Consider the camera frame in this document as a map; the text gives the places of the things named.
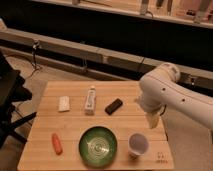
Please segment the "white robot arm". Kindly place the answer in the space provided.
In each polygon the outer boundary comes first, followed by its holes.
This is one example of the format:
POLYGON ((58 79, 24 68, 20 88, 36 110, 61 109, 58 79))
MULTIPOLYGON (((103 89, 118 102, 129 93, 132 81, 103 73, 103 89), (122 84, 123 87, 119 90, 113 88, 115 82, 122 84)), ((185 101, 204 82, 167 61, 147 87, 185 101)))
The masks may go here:
POLYGON ((178 85, 179 79, 180 70, 173 63, 162 63, 141 77, 138 103, 149 127, 158 125, 159 110, 167 105, 213 131, 213 98, 178 85))

